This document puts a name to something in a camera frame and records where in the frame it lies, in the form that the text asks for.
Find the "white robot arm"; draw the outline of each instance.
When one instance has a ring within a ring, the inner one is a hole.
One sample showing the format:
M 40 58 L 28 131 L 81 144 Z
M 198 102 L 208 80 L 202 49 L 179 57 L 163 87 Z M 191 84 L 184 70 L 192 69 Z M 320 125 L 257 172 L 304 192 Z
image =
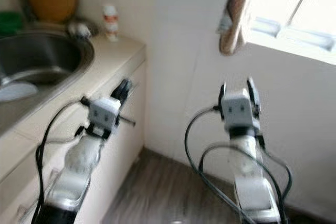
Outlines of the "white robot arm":
M 258 145 L 258 142 L 261 142 L 264 147 L 264 140 L 262 135 L 260 135 L 259 95 L 251 78 L 247 80 L 247 84 L 248 91 L 242 89 L 234 92 L 226 92 L 226 87 L 223 85 L 220 89 L 218 105 L 198 113 L 191 120 L 185 134 L 186 154 L 192 168 L 201 176 L 205 184 L 240 214 L 242 222 L 286 223 L 283 199 L 290 189 L 291 179 L 289 179 L 285 193 L 281 195 L 276 180 L 263 165 Z M 204 151 L 197 168 L 188 150 L 188 134 L 195 120 L 211 111 L 219 111 L 221 113 L 222 121 L 225 122 L 224 129 L 230 136 L 230 142 L 219 142 L 209 146 Z M 205 155 L 217 148 L 230 148 L 228 161 L 235 176 L 236 204 L 219 191 L 203 173 Z M 282 167 L 285 167 L 288 175 L 291 176 L 288 167 L 283 162 L 275 158 L 273 160 L 276 160 Z M 274 183 L 279 207 L 277 206 L 272 187 L 264 177 L 264 172 L 269 175 Z
M 90 125 L 85 129 L 86 134 L 67 152 L 65 166 L 45 200 L 38 204 L 32 224 L 74 223 L 110 134 L 116 134 L 120 120 L 135 126 L 135 122 L 120 115 L 131 88 L 132 82 L 125 79 L 109 98 L 94 101 L 82 98 L 81 103 L 89 108 Z

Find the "cabinet door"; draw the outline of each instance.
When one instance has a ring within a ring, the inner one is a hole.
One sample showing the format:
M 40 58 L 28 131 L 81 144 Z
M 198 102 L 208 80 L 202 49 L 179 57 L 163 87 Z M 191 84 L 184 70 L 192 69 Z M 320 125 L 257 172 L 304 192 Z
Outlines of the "cabinet door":
M 76 223 L 99 223 L 103 219 L 128 170 L 144 145 L 145 63 L 140 65 L 129 78 L 133 83 L 138 84 L 138 87 L 128 98 L 121 114 L 136 120 L 136 126 L 132 127 L 132 125 L 121 122 L 117 134 L 110 136 L 105 143 L 100 163 L 92 173 L 91 184 L 77 215 Z M 93 97 L 108 97 L 121 80 L 120 77 L 112 78 Z M 77 108 L 74 113 L 52 130 L 50 139 L 70 138 L 79 125 L 87 122 L 87 114 L 87 109 L 82 106 Z M 44 157 L 44 181 L 46 184 L 51 171 L 53 169 L 61 170 L 64 166 L 64 156 L 71 145 L 51 145 L 46 148 Z M 22 171 L 26 170 L 35 178 L 30 180 L 25 188 L 19 190 L 20 193 L 15 200 L 0 215 L 0 223 L 18 223 L 21 216 L 17 213 L 19 206 L 29 207 L 37 198 L 39 184 L 34 156 L 34 152 L 32 152 L 19 165 L 17 172 L 13 172 L 13 176 L 20 177 Z M 33 213 L 20 223 L 30 223 L 32 216 Z
M 92 174 L 91 185 L 77 215 L 76 223 L 99 223 L 121 186 L 128 170 L 144 144 L 145 64 L 130 77 L 138 84 L 127 100 L 121 114 L 136 120 L 133 128 L 120 122 L 116 135 L 110 136 L 101 152 L 101 160 Z M 111 80 L 100 95 L 109 95 L 116 85 Z

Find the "white wall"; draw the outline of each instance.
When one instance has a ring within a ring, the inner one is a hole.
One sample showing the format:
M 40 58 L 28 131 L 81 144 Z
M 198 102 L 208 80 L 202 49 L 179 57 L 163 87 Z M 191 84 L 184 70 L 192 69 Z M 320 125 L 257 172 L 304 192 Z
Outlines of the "white wall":
M 268 147 L 295 174 L 288 202 L 335 221 L 336 67 L 252 44 L 223 57 L 215 29 L 225 1 L 156 0 L 146 146 L 186 162 L 183 135 L 190 118 L 216 102 L 223 81 L 229 89 L 242 88 L 251 75 Z M 190 135 L 195 158 L 207 144 L 228 141 L 218 116 L 201 121 Z M 210 173 L 232 179 L 225 152 L 206 163 Z M 283 172 L 276 173 L 284 184 Z

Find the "wooden floor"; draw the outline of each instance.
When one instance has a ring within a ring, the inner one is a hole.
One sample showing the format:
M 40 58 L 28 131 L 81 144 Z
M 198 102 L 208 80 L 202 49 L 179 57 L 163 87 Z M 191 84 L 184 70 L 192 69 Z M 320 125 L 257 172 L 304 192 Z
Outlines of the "wooden floor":
M 212 178 L 234 199 L 233 187 Z M 190 167 L 144 149 L 104 217 L 110 223 L 239 223 Z

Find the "towel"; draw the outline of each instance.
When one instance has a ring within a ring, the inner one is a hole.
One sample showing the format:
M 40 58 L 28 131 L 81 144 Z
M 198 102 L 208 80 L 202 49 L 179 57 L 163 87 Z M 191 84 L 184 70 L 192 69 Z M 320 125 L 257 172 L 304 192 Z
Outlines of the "towel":
M 246 37 L 253 19 L 254 0 L 229 0 L 219 26 L 219 50 L 232 55 L 246 43 Z

